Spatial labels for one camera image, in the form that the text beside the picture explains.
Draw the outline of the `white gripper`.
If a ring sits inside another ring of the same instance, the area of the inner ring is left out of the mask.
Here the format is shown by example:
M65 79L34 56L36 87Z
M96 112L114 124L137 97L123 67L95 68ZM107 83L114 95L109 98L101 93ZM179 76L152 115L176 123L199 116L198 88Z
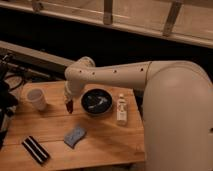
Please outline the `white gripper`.
M84 85L79 82L66 81L64 86L64 95L67 101L78 98L84 88Z

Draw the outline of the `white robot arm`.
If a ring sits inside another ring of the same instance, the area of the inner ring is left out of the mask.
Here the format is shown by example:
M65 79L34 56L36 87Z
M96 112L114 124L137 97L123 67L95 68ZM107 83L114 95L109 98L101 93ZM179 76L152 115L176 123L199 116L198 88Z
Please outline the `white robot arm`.
M190 61L97 67L82 57L65 70L71 100L87 84L143 93L146 171L213 171L213 82Z

